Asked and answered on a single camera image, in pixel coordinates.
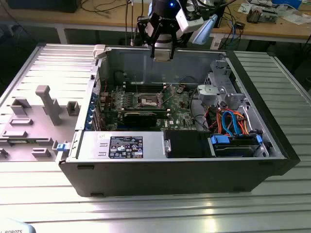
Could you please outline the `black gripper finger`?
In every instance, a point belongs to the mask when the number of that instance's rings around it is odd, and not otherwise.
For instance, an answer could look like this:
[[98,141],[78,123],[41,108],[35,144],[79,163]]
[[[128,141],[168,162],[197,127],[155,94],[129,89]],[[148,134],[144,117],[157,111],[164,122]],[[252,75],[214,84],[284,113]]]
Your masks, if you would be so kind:
[[170,33],[172,38],[170,60],[172,60],[176,48],[185,48],[187,46],[189,41],[189,33],[183,33],[177,23],[172,23],[170,26]]
[[137,28],[143,44],[151,47],[151,58],[154,58],[156,43],[156,22],[154,17],[138,17]]

